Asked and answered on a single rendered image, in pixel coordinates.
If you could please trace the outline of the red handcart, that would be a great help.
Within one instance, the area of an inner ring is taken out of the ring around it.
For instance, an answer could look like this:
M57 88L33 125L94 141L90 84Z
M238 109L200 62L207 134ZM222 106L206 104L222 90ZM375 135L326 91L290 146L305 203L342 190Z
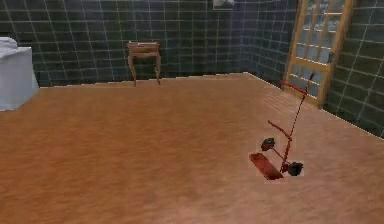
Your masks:
M250 154L249 159L250 161L255 165L255 167L261 172L261 174L267 179L267 180L277 180L284 177L284 173L287 172L290 176L299 176L304 168L304 165L300 162L289 162L288 161L288 155L291 148L291 142L292 142L292 135L293 131L298 119L298 115L301 110L301 106L306 99L306 96L309 94L309 84L313 80L315 76L315 73L312 72L310 74L309 79L306 81L306 86L304 89L299 88L298 86L295 86L293 84L290 84L288 81L281 80L280 83L282 85L291 87L298 91L302 95L302 99L300 102L300 105L298 107L298 110L295 115L295 119L292 124L292 128L290 132L287 132L282 127L278 126L271 120L268 120L268 124L272 127L279 130L287 139L287 144L285 147L284 155L281 155L276 149L275 149L275 139L273 137L266 138L262 141L260 148L261 151L258 153ZM281 165L280 168L277 169L270 161L269 159L264 155L264 152L267 152L269 150L272 150L275 152L281 159Z

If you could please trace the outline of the wooden glass pane door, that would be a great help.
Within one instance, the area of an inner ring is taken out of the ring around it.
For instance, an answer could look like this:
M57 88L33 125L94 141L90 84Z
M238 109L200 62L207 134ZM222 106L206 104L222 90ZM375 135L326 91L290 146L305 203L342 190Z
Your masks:
M328 80L335 70L354 4L355 0L298 0L284 80L304 89L314 72L306 101L318 108L325 104ZM330 52L335 55L328 64ZM291 87L283 89L301 96Z

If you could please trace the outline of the brown wooden console table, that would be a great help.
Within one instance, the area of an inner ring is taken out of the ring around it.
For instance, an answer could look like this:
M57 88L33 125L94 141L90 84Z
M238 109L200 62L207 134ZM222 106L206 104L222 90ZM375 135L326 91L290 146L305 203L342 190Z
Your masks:
M134 59L155 59L155 75L158 84L160 82L160 72L161 72L161 55L160 55L160 43L159 42L129 42L126 44L128 50L127 62L129 69L133 76L134 84L137 84L137 73L134 66Z

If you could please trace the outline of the white framed wall picture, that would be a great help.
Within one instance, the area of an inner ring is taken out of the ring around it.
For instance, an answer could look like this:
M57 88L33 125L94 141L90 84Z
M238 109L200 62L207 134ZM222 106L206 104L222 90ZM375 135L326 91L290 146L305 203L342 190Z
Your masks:
M232 10L234 8L234 0L213 0L214 10Z

